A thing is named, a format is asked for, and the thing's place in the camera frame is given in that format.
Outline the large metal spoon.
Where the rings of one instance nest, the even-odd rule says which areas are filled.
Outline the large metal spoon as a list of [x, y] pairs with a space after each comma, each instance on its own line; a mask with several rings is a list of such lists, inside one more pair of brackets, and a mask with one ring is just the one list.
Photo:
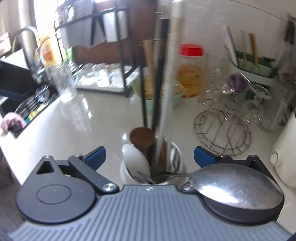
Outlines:
[[188, 177], [208, 203], [247, 210], [281, 207], [284, 194], [271, 178], [238, 164], [213, 164], [191, 173], [161, 172], [157, 176]]

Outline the chrome kitchen faucet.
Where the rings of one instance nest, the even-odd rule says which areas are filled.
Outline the chrome kitchen faucet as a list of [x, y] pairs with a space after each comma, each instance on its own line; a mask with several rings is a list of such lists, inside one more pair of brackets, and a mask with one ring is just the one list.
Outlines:
[[33, 26], [26, 26], [18, 30], [13, 37], [11, 52], [16, 51], [18, 37], [21, 37], [21, 47], [27, 66], [38, 84], [48, 80], [47, 70], [40, 54], [41, 43], [38, 31]]

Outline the white ceramic utensil crock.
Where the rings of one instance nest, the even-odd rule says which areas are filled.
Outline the white ceramic utensil crock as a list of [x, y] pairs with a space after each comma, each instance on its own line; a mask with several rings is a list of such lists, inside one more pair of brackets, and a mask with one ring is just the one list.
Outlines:
[[[183, 162], [183, 168], [180, 173], [185, 173], [187, 171], [186, 164]], [[124, 160], [121, 162], [120, 166], [120, 178], [123, 181], [124, 185], [147, 185], [146, 182], [142, 182], [142, 180], [138, 180], [132, 177], [126, 168]], [[187, 178], [186, 177], [159, 177], [159, 180], [163, 180], [163, 182], [157, 183], [157, 185], [177, 185], [180, 187], [183, 185]]]

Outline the white ceramic soup spoon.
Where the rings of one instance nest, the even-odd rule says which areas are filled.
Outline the white ceramic soup spoon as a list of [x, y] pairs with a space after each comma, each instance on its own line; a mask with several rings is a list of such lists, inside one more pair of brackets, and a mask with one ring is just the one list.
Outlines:
[[140, 178], [141, 175], [139, 172], [145, 174], [149, 178], [151, 177], [151, 168], [148, 160], [139, 149], [135, 146], [124, 144], [121, 151], [126, 168], [132, 177]]

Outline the brown wooden spoon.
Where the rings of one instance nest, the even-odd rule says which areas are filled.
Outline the brown wooden spoon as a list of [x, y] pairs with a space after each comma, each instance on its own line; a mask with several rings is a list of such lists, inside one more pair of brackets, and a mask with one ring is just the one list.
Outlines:
[[129, 135], [130, 142], [145, 156], [150, 146], [154, 144], [154, 132], [147, 127], [134, 128]]

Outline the upturned crystal goblet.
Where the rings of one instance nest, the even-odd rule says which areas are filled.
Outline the upturned crystal goblet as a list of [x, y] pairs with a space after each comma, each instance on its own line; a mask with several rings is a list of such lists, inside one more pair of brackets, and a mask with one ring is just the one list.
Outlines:
[[242, 106], [242, 116], [250, 124], [257, 125], [261, 122], [264, 112], [262, 102], [264, 100], [270, 100], [271, 95], [265, 87], [259, 84], [251, 84], [250, 90], [253, 93], [253, 99], [244, 102]]

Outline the tall clear glass tumbler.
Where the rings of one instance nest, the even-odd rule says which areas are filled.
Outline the tall clear glass tumbler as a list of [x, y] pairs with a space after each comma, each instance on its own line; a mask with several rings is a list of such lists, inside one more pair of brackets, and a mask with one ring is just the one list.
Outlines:
[[208, 104], [220, 101], [222, 94], [228, 91], [226, 83], [229, 59], [225, 50], [206, 53], [206, 82], [204, 102]]

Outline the textured glass pitcher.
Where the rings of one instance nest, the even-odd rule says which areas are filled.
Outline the textured glass pitcher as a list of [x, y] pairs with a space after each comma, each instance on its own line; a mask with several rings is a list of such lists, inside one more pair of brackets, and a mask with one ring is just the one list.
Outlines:
[[260, 128], [264, 131], [273, 131], [280, 123], [288, 105], [291, 103], [295, 89], [293, 86], [277, 76], [269, 88], [270, 99], [263, 101], [263, 117]]

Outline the green white utensil drainer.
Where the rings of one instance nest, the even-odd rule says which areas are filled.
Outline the green white utensil drainer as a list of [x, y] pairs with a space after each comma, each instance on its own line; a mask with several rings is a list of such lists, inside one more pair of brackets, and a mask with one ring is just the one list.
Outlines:
[[242, 37], [243, 51], [237, 51], [233, 35], [229, 26], [223, 26], [223, 37], [225, 41], [224, 48], [227, 51], [231, 63], [239, 70], [247, 73], [256, 74], [265, 78], [269, 78], [273, 69], [271, 63], [266, 59], [259, 58], [256, 36], [254, 33], [248, 33], [248, 39], [251, 47], [251, 54], [247, 54], [246, 47], [246, 34]]

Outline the black metal shelf rack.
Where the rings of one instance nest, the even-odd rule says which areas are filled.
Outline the black metal shelf rack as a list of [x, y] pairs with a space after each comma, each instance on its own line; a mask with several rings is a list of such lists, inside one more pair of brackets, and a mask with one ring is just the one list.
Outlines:
[[136, 47], [154, 37], [156, 1], [65, 1], [57, 7], [65, 49], [74, 49], [77, 65], [119, 65], [112, 80], [78, 79], [77, 88], [130, 94], [137, 69]]

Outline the wooden chopsticks in crock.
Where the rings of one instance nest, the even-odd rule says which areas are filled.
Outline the wooden chopsticks in crock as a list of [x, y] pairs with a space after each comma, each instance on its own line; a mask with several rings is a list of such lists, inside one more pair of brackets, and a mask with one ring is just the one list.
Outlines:
[[[144, 40], [144, 54], [145, 60], [149, 69], [150, 77], [152, 80], [152, 93], [154, 97], [154, 85], [155, 85], [155, 78], [157, 68], [154, 64], [154, 49], [153, 49], [153, 40]], [[160, 100], [160, 109], [159, 109], [159, 122], [161, 119], [161, 100]], [[155, 168], [155, 172], [166, 171], [167, 161], [166, 161], [166, 144], [164, 138], [161, 137], [160, 133], [158, 135], [158, 142], [156, 143], [156, 147], [154, 150], [154, 164], [153, 167]]]

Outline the black chopstick left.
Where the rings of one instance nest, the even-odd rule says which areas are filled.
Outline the black chopstick left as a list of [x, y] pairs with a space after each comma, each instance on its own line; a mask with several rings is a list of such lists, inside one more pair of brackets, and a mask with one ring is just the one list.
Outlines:
[[142, 100], [142, 121], [143, 126], [147, 127], [147, 110], [145, 104], [145, 81], [144, 81], [144, 48], [142, 45], [137, 46], [138, 65], [140, 73], [140, 93]]

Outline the black chopstick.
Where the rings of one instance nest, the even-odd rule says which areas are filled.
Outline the black chopstick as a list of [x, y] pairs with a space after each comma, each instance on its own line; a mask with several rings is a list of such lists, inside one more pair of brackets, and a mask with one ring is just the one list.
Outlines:
[[159, 51], [158, 51], [158, 66], [155, 78], [154, 85], [154, 111], [152, 115], [152, 131], [156, 132], [157, 125], [159, 123], [159, 109], [160, 109], [160, 100], [161, 100], [161, 88], [163, 83], [163, 72], [165, 66], [166, 58], [166, 45], [167, 45], [167, 36], [169, 31], [170, 20], [161, 19], [161, 34], [159, 40]]
[[138, 65], [140, 73], [140, 93], [142, 100], [142, 121], [143, 126], [147, 127], [147, 110], [145, 104], [145, 81], [144, 81], [144, 48], [142, 45], [137, 46]]

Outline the black chopstick right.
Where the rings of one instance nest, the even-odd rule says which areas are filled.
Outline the black chopstick right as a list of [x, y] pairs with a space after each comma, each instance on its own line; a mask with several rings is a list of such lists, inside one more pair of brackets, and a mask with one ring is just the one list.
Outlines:
[[155, 78], [154, 85], [154, 111], [152, 115], [152, 131], [156, 132], [157, 125], [159, 123], [159, 109], [160, 109], [160, 100], [161, 100], [161, 88], [163, 83], [163, 72], [165, 66], [166, 58], [166, 45], [167, 45], [167, 36], [169, 31], [170, 20], [161, 19], [161, 34], [159, 40], [159, 51], [158, 51], [158, 66]]

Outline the white long chopstick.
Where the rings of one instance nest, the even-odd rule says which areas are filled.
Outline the white long chopstick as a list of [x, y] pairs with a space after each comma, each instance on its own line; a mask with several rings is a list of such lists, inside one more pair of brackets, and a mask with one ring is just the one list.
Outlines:
[[175, 91], [175, 81], [177, 80], [178, 58], [180, 54], [180, 42], [182, 39], [182, 29], [186, 14], [185, 1], [172, 1], [171, 21], [168, 34], [168, 44], [166, 46], [166, 67], [165, 84], [166, 93], [162, 101], [161, 120], [159, 125], [158, 142], [154, 163], [158, 164], [164, 140], [166, 146], [171, 145], [171, 118], [173, 115], [173, 95]]

